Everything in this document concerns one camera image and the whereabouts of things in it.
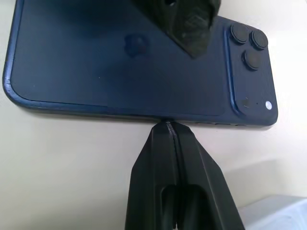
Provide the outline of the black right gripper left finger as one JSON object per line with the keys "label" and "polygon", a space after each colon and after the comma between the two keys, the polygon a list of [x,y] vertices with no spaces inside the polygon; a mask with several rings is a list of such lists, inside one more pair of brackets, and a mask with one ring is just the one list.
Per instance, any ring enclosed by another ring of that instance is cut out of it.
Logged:
{"label": "black right gripper left finger", "polygon": [[178,169],[167,122],[155,125],[130,176],[125,229],[171,230],[176,225]]}

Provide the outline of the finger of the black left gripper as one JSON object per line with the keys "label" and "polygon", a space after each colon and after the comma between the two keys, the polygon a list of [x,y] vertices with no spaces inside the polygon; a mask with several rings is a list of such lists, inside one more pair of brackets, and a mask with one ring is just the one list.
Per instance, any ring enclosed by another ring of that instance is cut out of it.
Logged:
{"label": "finger of the black left gripper", "polygon": [[134,0],[138,9],[190,57],[207,50],[220,0]]}

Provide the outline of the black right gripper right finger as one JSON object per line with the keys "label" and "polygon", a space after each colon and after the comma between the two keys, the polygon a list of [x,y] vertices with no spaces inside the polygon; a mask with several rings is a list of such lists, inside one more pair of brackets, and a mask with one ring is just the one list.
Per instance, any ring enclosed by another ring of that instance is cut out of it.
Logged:
{"label": "black right gripper right finger", "polygon": [[245,227],[221,168],[191,129],[170,122],[180,178],[180,230],[243,230]]}

